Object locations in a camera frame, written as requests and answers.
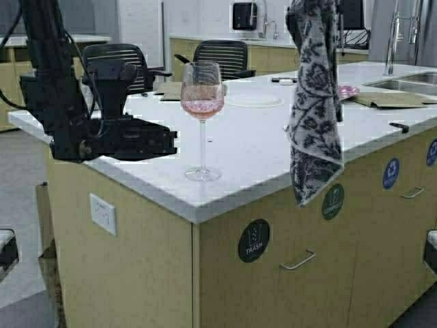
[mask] black and white towel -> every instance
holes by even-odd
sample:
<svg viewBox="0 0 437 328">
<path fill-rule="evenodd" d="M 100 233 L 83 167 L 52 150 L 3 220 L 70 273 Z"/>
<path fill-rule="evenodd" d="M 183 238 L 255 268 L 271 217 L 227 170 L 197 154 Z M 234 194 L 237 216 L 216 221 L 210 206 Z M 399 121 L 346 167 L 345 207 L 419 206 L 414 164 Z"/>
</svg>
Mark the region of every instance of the black and white towel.
<svg viewBox="0 0 437 328">
<path fill-rule="evenodd" d="M 288 29 L 300 53 L 290 134 L 291 175 L 299 206 L 343 171 L 337 130 L 342 108 L 337 82 L 337 0 L 293 0 Z"/>
</svg>

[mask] office chair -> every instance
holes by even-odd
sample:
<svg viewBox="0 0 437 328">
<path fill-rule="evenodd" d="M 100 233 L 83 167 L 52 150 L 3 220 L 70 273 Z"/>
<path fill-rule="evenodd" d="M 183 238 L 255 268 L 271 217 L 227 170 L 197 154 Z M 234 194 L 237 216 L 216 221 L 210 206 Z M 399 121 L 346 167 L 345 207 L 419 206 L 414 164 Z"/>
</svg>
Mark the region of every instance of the office chair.
<svg viewBox="0 0 437 328">
<path fill-rule="evenodd" d="M 147 96 L 147 92 L 153 91 L 153 82 L 156 77 L 170 77 L 170 72 L 161 70 L 150 70 L 141 49 L 133 44 L 95 44 L 83 49 L 83 61 L 85 69 L 88 65 L 101 60 L 122 59 L 126 63 L 136 65 L 138 77 L 128 88 L 129 94 L 142 94 Z"/>
<path fill-rule="evenodd" d="M 0 230 L 0 283 L 18 262 L 18 247 L 12 230 Z"/>
<path fill-rule="evenodd" d="M 182 55 L 175 55 L 182 63 L 190 61 Z M 194 62 L 215 62 L 221 69 L 222 80 L 254 77 L 256 71 L 247 70 L 247 44 L 243 41 L 210 40 L 197 46 Z"/>
</svg>

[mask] faucet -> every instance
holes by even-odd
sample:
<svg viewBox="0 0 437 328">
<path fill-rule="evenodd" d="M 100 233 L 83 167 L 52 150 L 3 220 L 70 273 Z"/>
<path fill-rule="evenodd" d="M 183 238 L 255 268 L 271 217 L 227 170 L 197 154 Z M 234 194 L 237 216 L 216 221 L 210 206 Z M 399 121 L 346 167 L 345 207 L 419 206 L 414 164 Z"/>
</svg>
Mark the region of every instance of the faucet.
<svg viewBox="0 0 437 328">
<path fill-rule="evenodd" d="M 253 4 L 256 2 L 257 0 L 252 0 L 252 5 L 251 5 L 251 25 L 253 25 L 253 21 L 255 19 L 255 17 L 258 17 L 258 15 L 254 15 L 253 13 Z M 262 0 L 263 3 L 263 9 L 264 9 L 264 14 L 263 14 L 263 22 L 262 22 L 262 33 L 259 33 L 259 36 L 263 39 L 267 38 L 267 25 L 268 25 L 268 21 L 267 21 L 267 2 L 266 0 Z"/>
<path fill-rule="evenodd" d="M 393 12 L 393 19 L 391 21 L 389 49 L 387 51 L 387 58 L 385 63 L 384 76 L 393 75 L 393 67 L 397 52 L 397 43 L 403 40 L 404 37 L 400 34 L 399 28 L 401 21 L 410 21 L 410 36 L 409 43 L 417 45 L 417 39 L 420 33 L 420 15 L 423 8 L 423 0 L 414 0 L 414 9 L 411 17 L 402 17 L 399 11 L 399 0 L 395 0 L 395 10 Z"/>
<path fill-rule="evenodd" d="M 270 24 L 274 24 L 273 40 L 278 40 L 279 37 L 278 23 L 275 20 L 272 20 Z"/>
</svg>

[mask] stainless steel sink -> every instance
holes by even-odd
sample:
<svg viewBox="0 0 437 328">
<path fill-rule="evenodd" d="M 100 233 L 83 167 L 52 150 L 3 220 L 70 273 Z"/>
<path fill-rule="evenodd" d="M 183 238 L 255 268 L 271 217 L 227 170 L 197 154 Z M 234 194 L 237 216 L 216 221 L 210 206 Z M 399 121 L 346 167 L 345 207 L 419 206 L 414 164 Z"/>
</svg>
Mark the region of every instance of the stainless steel sink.
<svg viewBox="0 0 437 328">
<path fill-rule="evenodd" d="M 376 82 L 367 84 L 369 87 L 379 87 L 381 89 L 399 90 L 405 92 L 414 92 L 415 94 L 428 94 L 430 96 L 437 96 L 437 84 L 413 82 L 419 75 L 411 77 L 393 79 L 388 81 Z"/>
<path fill-rule="evenodd" d="M 412 75 L 410 77 L 404 77 L 404 78 L 402 78 L 402 80 L 437 85 L 437 72 L 427 72 L 427 73 L 422 73 L 422 74 L 416 74 L 416 75 Z"/>
</svg>

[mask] compost label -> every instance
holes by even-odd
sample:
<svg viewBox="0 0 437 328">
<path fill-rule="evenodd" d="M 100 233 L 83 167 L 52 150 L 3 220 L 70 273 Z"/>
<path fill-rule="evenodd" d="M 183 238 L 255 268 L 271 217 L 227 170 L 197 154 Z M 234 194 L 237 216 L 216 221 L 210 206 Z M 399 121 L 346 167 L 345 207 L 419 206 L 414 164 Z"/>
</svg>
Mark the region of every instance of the compost label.
<svg viewBox="0 0 437 328">
<path fill-rule="evenodd" d="M 382 185 L 384 189 L 389 190 L 393 187 L 399 177 L 401 171 L 401 163 L 399 159 L 392 159 L 384 171 L 384 178 L 382 179 Z"/>
<path fill-rule="evenodd" d="M 437 139 L 435 139 L 428 150 L 428 155 L 426 156 L 426 164 L 428 166 L 433 166 L 437 160 Z"/>
<path fill-rule="evenodd" d="M 244 229 L 238 243 L 238 255 L 245 263 L 255 262 L 266 250 L 270 240 L 270 226 L 266 220 L 252 222 Z"/>
<path fill-rule="evenodd" d="M 322 206 L 322 214 L 325 220 L 334 219 L 343 207 L 344 188 L 341 184 L 333 186 L 325 196 Z"/>
</svg>

